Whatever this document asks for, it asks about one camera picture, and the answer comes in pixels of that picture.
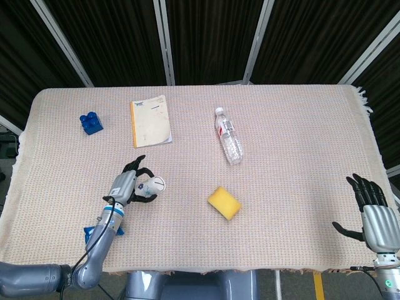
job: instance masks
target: bottle cap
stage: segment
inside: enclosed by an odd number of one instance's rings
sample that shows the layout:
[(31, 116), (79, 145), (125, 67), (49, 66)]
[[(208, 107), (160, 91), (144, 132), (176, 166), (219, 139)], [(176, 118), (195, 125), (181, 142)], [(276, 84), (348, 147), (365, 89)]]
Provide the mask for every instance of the bottle cap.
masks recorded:
[(215, 110), (215, 114), (218, 116), (219, 114), (222, 114), (224, 112), (224, 109), (222, 108), (222, 107), (218, 107), (216, 110)]

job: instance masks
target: notebook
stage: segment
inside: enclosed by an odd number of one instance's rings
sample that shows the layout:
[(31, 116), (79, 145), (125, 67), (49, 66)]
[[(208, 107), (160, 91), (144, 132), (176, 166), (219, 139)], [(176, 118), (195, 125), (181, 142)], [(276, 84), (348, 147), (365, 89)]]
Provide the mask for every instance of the notebook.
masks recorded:
[(172, 142), (165, 95), (132, 101), (131, 117), (135, 148)]

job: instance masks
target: blue lego block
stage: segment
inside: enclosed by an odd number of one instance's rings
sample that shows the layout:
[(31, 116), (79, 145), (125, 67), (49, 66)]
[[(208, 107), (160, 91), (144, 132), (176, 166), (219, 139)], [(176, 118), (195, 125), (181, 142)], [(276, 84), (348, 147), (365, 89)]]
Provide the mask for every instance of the blue lego block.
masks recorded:
[[(85, 232), (85, 244), (87, 244), (94, 231), (94, 226), (84, 227), (83, 231)], [(119, 226), (117, 230), (117, 236), (123, 236), (124, 234), (125, 231), (122, 229), (121, 226)]]
[(83, 130), (88, 135), (94, 134), (103, 129), (103, 125), (95, 112), (89, 112), (87, 116), (82, 115), (79, 120), (81, 120)]

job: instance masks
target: black curtain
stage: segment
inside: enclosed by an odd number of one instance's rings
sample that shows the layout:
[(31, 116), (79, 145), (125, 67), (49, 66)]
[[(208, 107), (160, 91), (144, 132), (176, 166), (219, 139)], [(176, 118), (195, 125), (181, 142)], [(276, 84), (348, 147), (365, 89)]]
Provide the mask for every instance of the black curtain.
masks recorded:
[(251, 81), (337, 84), (400, 1), (275, 0)]
[(150, 0), (46, 0), (95, 86), (165, 85)]
[(371, 124), (386, 169), (400, 164), (400, 35), (356, 79), (374, 111)]
[(176, 84), (241, 80), (263, 0), (167, 0)]
[(0, 69), (0, 115), (21, 129), (39, 91), (83, 86), (29, 0), (0, 2)]

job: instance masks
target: yellow sponge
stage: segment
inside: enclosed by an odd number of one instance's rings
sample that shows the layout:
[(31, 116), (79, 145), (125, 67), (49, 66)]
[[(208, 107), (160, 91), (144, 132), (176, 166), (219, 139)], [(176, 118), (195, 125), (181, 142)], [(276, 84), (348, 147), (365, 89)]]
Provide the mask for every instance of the yellow sponge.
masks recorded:
[(208, 203), (214, 206), (227, 220), (232, 219), (242, 206), (242, 204), (222, 186), (217, 188), (214, 194), (208, 198)]

